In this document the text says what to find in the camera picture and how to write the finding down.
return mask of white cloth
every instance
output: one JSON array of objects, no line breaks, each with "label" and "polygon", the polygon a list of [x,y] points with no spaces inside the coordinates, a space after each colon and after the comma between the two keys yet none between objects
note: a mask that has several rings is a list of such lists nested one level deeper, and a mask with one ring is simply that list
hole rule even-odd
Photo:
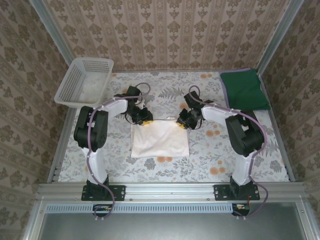
[{"label": "white cloth", "polygon": [[131,126],[131,157],[189,157],[188,132],[175,119]]}]

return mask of patterned wallpaper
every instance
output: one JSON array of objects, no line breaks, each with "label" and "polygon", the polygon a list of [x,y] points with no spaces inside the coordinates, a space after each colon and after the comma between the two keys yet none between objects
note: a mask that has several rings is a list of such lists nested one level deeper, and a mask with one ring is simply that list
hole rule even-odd
[{"label": "patterned wallpaper", "polygon": [[255,67],[289,0],[44,0],[74,57],[114,71]]},{"label": "patterned wallpaper", "polygon": [[298,181],[320,220],[320,1],[305,0],[263,79]]},{"label": "patterned wallpaper", "polygon": [[0,239],[23,234],[46,182],[66,108],[54,103],[68,66],[26,0],[0,1]]}]

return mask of laundry basket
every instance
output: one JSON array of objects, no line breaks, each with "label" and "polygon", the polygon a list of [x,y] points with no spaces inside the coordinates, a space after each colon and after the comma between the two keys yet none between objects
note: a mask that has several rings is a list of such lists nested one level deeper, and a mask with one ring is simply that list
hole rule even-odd
[{"label": "laundry basket", "polygon": [[114,61],[98,57],[78,57],[66,72],[55,96],[57,104],[70,108],[103,104]]}]

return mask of folded green towel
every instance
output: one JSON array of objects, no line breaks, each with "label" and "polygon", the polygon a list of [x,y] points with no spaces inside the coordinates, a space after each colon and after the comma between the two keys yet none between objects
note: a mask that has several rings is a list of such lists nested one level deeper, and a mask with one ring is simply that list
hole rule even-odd
[{"label": "folded green towel", "polygon": [[270,110],[270,104],[260,89],[255,69],[220,74],[229,108],[239,110]]}]

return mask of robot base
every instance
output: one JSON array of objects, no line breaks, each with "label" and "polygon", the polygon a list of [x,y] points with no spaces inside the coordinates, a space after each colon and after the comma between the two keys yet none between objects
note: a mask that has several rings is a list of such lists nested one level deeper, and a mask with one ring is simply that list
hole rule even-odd
[{"label": "robot base", "polygon": [[[116,201],[124,201],[126,196],[125,185],[109,185],[109,177],[103,183],[113,192]],[[94,184],[90,181],[86,181],[86,185],[83,186],[82,201],[112,201],[110,193],[102,186]]]},{"label": "robot base", "polygon": [[252,181],[239,186],[230,177],[230,184],[219,184],[213,186],[214,197],[216,201],[252,201],[260,200],[258,186]]}]

